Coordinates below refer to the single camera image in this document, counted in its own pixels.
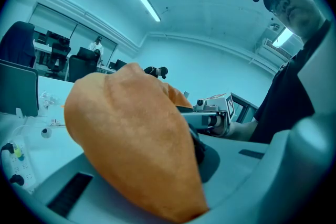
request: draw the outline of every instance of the ceiling molding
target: ceiling molding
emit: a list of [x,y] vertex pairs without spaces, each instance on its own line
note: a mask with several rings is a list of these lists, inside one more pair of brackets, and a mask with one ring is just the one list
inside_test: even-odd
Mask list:
[[175,40],[182,40],[182,41],[187,41],[187,42],[192,42],[192,43],[197,43],[209,47],[213,47],[216,49],[220,49],[222,51],[228,52],[232,55],[238,56],[242,59],[245,59],[263,69],[271,73],[272,75],[275,75],[279,68],[275,67],[272,65],[270,62],[265,60],[264,58],[258,56],[257,54],[241,49],[238,46],[232,46],[229,44],[225,44],[219,40],[213,40],[213,39],[205,39],[204,37],[199,37],[199,36],[193,36],[193,35],[185,35],[185,34],[180,34],[180,33],[162,33],[162,32],[150,32],[146,36],[147,38],[149,37],[160,37],[160,38],[165,38],[165,39],[175,39]]
[[69,0],[34,0],[47,7],[50,7],[69,18],[80,22],[83,25],[101,33],[112,41],[116,42],[119,46],[125,50],[129,50],[132,53],[138,52],[140,47],[134,42],[129,40],[126,36],[119,33],[116,29],[110,26],[101,18],[98,18],[90,11],[85,10],[81,6],[69,1]]

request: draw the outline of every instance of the air conditioner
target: air conditioner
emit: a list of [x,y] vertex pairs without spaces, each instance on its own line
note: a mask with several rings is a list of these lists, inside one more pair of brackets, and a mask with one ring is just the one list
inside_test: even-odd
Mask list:
[[269,62],[280,67],[285,62],[288,62],[292,55],[283,50],[281,47],[276,48],[272,45],[272,41],[268,38],[262,40],[261,45],[257,48],[257,53],[267,59]]

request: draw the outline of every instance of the cable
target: cable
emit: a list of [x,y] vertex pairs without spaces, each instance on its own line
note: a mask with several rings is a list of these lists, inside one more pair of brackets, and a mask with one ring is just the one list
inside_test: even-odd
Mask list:
[[25,183],[25,180],[23,179],[23,177],[21,177],[21,175],[13,175],[10,179],[9,182],[11,184],[13,183],[18,183],[20,186],[23,186],[23,184]]
[[17,129],[19,129],[19,128],[23,128],[23,127],[37,128],[37,129],[39,129],[39,128],[51,128],[51,129],[53,129],[53,128],[65,128],[65,125],[58,125],[58,126],[48,126],[48,125],[47,125],[47,126],[39,126],[39,127],[37,127],[37,126],[31,126],[31,125],[20,125],[20,126],[18,126],[17,128],[15,128],[15,129],[12,131],[12,134],[11,134],[10,136],[13,137],[15,131],[16,131]]
[[7,143],[0,150],[0,167],[2,167],[2,151],[9,151],[9,153],[14,153],[14,146],[11,143]]

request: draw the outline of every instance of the person standing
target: person standing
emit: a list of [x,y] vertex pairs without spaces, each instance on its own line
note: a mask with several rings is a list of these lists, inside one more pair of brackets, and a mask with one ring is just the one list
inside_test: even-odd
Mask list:
[[264,0],[264,5],[301,38],[304,46],[276,73],[254,115],[255,121],[244,124],[233,122],[229,131],[220,126],[213,132],[229,139],[269,144],[275,133],[289,130],[299,120],[314,114],[298,72],[323,41],[330,21],[326,20],[314,0]]
[[102,37],[98,36],[96,38],[96,41],[90,43],[90,45],[88,47],[88,49],[92,50],[92,51],[99,50],[100,51],[100,57],[102,57],[103,54],[104,54],[104,47],[102,46],[101,41],[102,41]]
[[166,75],[168,74],[168,68],[167,67],[160,67],[160,68],[155,68],[155,67],[147,67],[144,69],[146,74],[152,75],[156,78],[161,76],[163,79],[166,79]]

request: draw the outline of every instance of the gloved hand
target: gloved hand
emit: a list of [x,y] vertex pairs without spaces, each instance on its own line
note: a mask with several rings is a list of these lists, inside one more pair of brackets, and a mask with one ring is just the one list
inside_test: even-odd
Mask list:
[[208,209],[177,105],[192,108],[177,89],[132,63],[77,80],[64,113],[69,134],[106,181],[144,210],[182,223]]

